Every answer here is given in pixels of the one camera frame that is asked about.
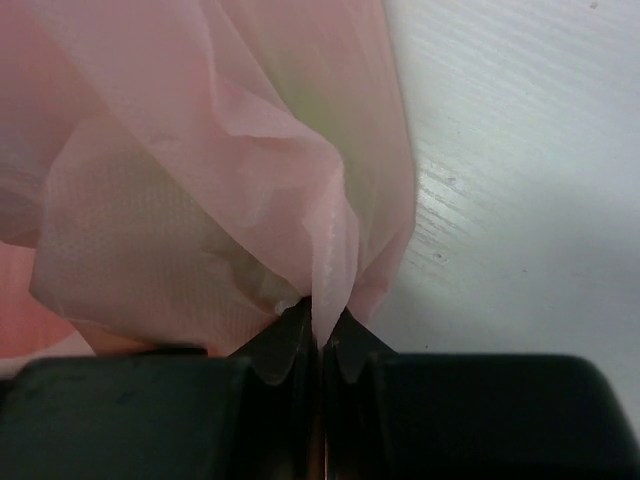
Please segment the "pink plastic bag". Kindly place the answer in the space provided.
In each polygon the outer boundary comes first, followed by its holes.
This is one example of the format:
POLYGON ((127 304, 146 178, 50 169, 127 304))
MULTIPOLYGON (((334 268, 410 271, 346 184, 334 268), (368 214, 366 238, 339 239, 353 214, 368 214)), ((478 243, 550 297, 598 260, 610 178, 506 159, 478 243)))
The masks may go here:
POLYGON ((369 320, 415 222, 382 1, 5 1, 1 358, 369 320))

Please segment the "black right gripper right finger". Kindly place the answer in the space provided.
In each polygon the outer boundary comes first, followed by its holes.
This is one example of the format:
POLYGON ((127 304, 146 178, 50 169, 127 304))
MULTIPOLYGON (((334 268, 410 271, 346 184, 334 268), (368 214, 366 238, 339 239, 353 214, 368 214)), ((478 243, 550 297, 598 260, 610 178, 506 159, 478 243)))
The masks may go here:
POLYGON ((639 445, 575 356, 402 354, 344 312, 323 350, 330 479, 635 479, 639 445))

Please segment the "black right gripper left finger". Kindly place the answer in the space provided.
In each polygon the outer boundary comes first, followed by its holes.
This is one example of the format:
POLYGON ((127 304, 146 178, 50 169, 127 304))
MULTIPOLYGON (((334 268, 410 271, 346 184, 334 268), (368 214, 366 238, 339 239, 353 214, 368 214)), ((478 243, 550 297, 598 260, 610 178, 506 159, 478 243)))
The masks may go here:
POLYGON ((1 385, 1 475, 316 479, 317 380, 309 299, 223 358, 34 361, 1 385))

